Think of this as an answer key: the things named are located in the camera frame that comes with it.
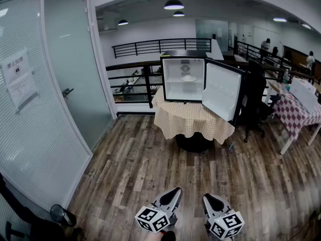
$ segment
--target bottle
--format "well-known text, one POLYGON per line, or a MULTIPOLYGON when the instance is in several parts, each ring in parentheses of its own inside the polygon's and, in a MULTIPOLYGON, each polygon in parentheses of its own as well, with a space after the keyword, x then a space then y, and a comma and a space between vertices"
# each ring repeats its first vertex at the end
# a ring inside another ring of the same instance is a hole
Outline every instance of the bottle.
POLYGON ((289 81, 289 70, 288 69, 286 69, 285 70, 285 73, 284 73, 284 75, 283 75, 283 83, 285 83, 285 84, 287 84, 287 82, 289 81))

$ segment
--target mini fridge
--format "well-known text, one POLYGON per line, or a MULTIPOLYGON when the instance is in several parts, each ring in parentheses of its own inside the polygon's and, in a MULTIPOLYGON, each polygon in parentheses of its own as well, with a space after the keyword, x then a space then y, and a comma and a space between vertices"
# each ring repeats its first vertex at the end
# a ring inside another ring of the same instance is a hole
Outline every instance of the mini fridge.
POLYGON ((246 72, 208 58, 204 51, 167 51, 160 57, 166 101, 201 102, 235 124, 246 72))

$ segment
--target open fridge door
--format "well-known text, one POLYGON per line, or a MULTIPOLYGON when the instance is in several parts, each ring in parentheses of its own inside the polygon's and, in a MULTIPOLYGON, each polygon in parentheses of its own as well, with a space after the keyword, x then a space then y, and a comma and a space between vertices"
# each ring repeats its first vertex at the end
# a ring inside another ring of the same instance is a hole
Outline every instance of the open fridge door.
POLYGON ((240 111, 245 72, 207 60, 202 104, 218 116, 235 124, 240 111))

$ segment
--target round table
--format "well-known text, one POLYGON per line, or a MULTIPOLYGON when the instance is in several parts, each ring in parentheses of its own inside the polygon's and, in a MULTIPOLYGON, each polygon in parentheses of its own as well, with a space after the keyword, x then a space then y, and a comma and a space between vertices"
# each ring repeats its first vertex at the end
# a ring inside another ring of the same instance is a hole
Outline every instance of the round table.
POLYGON ((234 133, 234 126, 200 102, 165 101, 162 87, 152 104, 156 107, 154 124, 166 139, 176 137, 178 145, 186 151, 202 152, 213 145, 213 139, 223 144, 234 133))

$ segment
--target checkered tablecloth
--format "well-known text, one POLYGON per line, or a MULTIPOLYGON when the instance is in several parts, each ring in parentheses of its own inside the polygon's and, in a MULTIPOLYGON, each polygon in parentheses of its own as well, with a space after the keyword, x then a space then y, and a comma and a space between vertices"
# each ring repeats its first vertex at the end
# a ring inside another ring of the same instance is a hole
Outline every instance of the checkered tablecloth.
POLYGON ((316 104, 313 113, 309 113, 298 99, 287 97, 290 92, 285 89, 285 84, 273 83, 273 85, 279 89, 281 96, 281 100, 273 107, 274 112, 280 116, 281 121, 294 139, 297 139, 303 126, 321 123, 321 105, 319 103, 316 104))
POLYGON ((164 100, 161 87, 152 100, 156 107, 154 124, 161 128, 166 139, 178 134, 190 138, 200 132, 207 140, 223 142, 234 133, 234 127, 202 103, 169 102, 164 100))

